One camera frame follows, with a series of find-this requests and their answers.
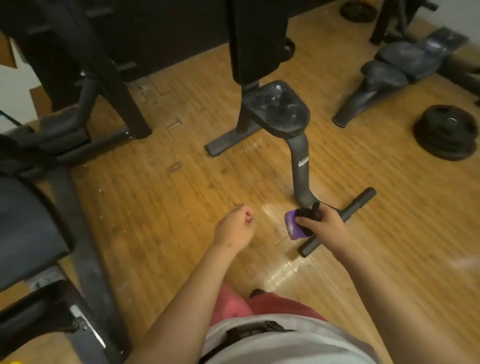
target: person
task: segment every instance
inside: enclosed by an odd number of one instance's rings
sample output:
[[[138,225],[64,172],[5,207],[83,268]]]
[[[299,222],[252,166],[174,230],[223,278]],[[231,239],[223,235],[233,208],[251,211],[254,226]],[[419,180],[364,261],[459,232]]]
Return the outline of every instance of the person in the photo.
[[[474,363],[359,248],[334,209],[321,204],[320,213],[322,221],[296,221],[345,267],[395,364]],[[370,345],[300,303],[262,291],[245,302],[222,285],[256,222],[242,205],[218,223],[201,262],[127,364],[379,363]]]

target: pants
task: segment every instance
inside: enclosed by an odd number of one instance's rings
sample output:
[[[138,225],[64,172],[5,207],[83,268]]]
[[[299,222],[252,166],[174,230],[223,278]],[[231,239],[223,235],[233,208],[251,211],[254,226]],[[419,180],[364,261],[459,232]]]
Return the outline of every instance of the pants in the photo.
[[[272,292],[262,293],[245,301],[232,288],[223,283],[218,294],[210,326],[227,318],[265,314],[293,314],[326,321],[310,307],[297,301],[280,297]]]

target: sticker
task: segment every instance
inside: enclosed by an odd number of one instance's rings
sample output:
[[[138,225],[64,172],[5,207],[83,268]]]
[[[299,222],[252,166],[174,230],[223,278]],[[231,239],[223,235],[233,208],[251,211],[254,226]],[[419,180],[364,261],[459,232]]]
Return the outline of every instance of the sticker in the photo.
[[[307,164],[307,163],[308,163],[308,157],[302,159],[302,160],[299,162],[299,167],[304,166],[304,165]]]

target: t-shirt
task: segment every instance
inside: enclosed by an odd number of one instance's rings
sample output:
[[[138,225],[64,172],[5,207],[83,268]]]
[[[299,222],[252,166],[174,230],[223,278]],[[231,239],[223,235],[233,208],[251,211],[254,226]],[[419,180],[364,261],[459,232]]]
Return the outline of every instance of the t-shirt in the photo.
[[[276,321],[288,332],[266,332],[236,342],[207,364],[380,364],[373,348],[342,329],[316,318],[299,315],[237,317],[213,325],[202,356],[218,346],[231,328],[253,322]]]

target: hand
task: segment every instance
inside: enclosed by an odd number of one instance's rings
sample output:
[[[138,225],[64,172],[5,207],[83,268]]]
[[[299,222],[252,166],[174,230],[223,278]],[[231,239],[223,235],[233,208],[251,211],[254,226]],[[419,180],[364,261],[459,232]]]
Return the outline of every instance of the hand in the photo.
[[[295,221],[299,225],[312,230],[335,258],[339,259],[353,245],[350,233],[338,212],[330,206],[320,203],[319,213],[322,221],[309,218],[295,218]]]
[[[217,224],[213,245],[225,247],[237,254],[248,245],[256,226],[257,219],[253,210],[243,204],[230,211]]]

